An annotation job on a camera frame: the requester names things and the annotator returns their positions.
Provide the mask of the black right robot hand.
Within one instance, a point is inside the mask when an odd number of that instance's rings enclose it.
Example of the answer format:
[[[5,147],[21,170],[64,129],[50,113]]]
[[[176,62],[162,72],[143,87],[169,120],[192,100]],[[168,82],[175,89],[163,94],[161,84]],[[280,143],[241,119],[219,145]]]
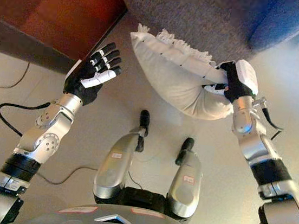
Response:
[[[258,94],[258,82],[255,69],[246,61],[227,61],[215,66],[219,74],[223,74],[226,81],[203,85],[209,93],[224,96],[231,104],[241,97],[255,100]]]

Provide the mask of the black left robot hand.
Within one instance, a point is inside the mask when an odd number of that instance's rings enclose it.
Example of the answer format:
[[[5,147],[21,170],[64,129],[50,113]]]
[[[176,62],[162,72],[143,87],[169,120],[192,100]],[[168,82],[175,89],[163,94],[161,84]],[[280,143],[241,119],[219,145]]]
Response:
[[[77,96],[82,105],[92,103],[105,82],[114,79],[122,70],[120,52],[114,42],[95,51],[84,60],[78,60],[69,70],[63,87],[64,94]]]

